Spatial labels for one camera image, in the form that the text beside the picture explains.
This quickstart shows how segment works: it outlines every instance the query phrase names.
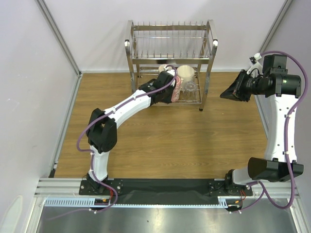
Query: pink object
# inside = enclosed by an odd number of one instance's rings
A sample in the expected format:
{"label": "pink object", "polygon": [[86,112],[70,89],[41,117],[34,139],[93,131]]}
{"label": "pink object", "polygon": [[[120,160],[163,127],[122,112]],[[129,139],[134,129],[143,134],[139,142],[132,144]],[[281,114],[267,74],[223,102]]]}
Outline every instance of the pink object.
{"label": "pink object", "polygon": [[175,89],[173,91],[173,94],[172,94],[172,99],[171,101],[172,102],[176,102],[178,99],[179,99],[179,93],[180,93],[180,89],[181,89],[181,78],[179,78],[178,76],[176,77],[176,86],[175,86]]}

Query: wooden floor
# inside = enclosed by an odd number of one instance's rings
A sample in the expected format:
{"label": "wooden floor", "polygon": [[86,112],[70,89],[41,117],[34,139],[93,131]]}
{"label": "wooden floor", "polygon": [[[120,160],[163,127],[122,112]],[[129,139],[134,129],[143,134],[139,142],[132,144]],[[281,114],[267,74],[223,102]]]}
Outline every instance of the wooden floor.
{"label": "wooden floor", "polygon": [[[194,106],[152,106],[118,129],[110,153],[111,178],[223,178],[250,157],[264,157],[266,138],[255,100],[219,98],[237,73],[212,73],[203,112]],[[93,109],[106,109],[130,95],[128,73],[84,74],[55,177],[83,177],[90,155],[75,144]],[[81,143],[88,148],[87,138]]]}

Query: white wall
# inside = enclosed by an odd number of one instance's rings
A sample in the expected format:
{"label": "white wall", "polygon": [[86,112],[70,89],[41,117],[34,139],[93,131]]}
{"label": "white wall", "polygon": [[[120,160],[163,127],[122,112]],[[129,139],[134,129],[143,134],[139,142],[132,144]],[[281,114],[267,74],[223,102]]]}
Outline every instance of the white wall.
{"label": "white wall", "polygon": [[284,0],[46,0],[79,68],[128,70],[124,39],[129,19],[215,20],[219,47],[214,69],[247,68]]}
{"label": "white wall", "polygon": [[34,0],[0,2],[0,54],[0,232],[12,232],[4,216],[22,195],[21,232],[38,179],[49,173],[77,76]]}
{"label": "white wall", "polygon": [[[276,32],[268,50],[281,50],[289,53],[302,64],[309,79],[311,78],[311,1],[297,0],[292,3],[282,24]],[[287,62],[288,73],[298,74],[303,79],[299,68],[293,63]],[[298,107],[296,114],[295,148],[297,162],[303,164],[304,174],[296,179],[299,194],[303,200],[305,210],[311,220],[311,86],[305,100]]]}

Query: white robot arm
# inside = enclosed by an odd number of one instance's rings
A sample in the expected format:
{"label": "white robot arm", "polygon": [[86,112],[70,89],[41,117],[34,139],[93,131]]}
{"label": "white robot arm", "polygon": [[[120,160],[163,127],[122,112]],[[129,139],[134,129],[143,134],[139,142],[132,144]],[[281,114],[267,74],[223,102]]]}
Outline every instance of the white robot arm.
{"label": "white robot arm", "polygon": [[[229,171],[226,176],[230,180],[229,186],[246,185],[254,180],[287,181],[289,171],[285,154],[289,156],[294,176],[303,172],[303,165],[296,163],[295,110],[287,116],[289,109],[296,104],[301,95],[301,79],[297,75],[287,74],[287,57],[284,55],[266,56],[263,66],[257,61],[261,58],[260,55],[255,57],[251,58],[252,66],[249,70],[242,70],[235,82],[221,94],[221,98],[249,101],[251,94],[266,96],[271,107],[267,147],[264,159],[251,158],[247,167]],[[291,118],[287,130],[288,151],[284,151],[286,117]]]}
{"label": "white robot arm", "polygon": [[[173,81],[171,85],[169,85],[169,83],[174,78],[174,75],[174,70],[163,71],[159,74],[157,79],[150,80],[149,82],[143,84],[139,90],[117,105],[103,111],[95,109],[92,112],[90,123],[106,113],[112,112],[112,114],[103,118],[101,121],[98,121],[86,132],[90,149],[94,154],[94,173],[90,170],[88,172],[87,179],[96,181],[94,174],[99,181],[107,179],[109,154],[117,143],[117,129],[121,124],[137,112],[148,108],[154,103],[171,103],[173,90],[175,88],[175,81]],[[169,86],[164,88],[162,91],[156,91],[166,85]]]}

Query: dish rack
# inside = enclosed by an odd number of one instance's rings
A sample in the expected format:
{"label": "dish rack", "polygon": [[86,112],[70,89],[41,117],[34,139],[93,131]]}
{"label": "dish rack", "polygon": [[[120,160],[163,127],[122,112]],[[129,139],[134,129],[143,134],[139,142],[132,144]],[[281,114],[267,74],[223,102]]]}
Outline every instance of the dish rack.
{"label": "dish rack", "polygon": [[[131,89],[137,88],[158,75],[161,64],[189,65],[195,70],[196,94],[192,99],[183,98],[181,93],[176,104],[199,104],[203,110],[209,86],[210,72],[215,59],[218,40],[213,20],[195,24],[152,24],[134,25],[128,21],[125,51],[131,76]],[[201,65],[207,65],[203,94],[199,74]]]}

